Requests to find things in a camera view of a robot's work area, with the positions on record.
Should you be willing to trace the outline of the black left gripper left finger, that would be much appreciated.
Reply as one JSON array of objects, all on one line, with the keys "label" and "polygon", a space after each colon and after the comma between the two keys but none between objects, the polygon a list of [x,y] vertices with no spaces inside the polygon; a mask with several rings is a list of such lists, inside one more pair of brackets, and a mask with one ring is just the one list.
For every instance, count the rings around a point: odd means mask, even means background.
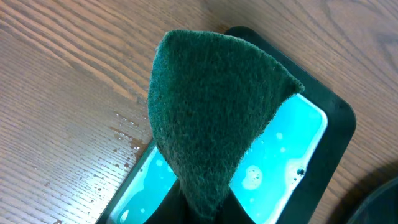
[{"label": "black left gripper left finger", "polygon": [[189,209],[180,181],[176,180],[167,195],[144,224],[186,224]]}]

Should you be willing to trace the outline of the green yellow scrub sponge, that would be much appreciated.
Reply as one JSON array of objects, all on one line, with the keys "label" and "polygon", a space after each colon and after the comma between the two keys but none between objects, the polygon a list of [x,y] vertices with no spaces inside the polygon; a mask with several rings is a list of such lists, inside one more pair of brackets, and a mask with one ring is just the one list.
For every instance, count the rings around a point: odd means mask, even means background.
[{"label": "green yellow scrub sponge", "polygon": [[304,85],[276,59],[230,35],[171,30],[152,66],[148,115],[180,181],[188,223],[217,223],[219,204],[253,141]]}]

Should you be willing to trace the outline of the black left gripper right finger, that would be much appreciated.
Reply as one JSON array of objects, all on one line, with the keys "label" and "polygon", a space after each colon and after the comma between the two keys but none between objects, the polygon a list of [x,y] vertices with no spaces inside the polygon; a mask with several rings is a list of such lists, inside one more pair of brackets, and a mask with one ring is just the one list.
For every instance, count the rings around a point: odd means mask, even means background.
[{"label": "black left gripper right finger", "polygon": [[226,198],[218,206],[217,224],[254,224],[231,188],[229,188]]}]

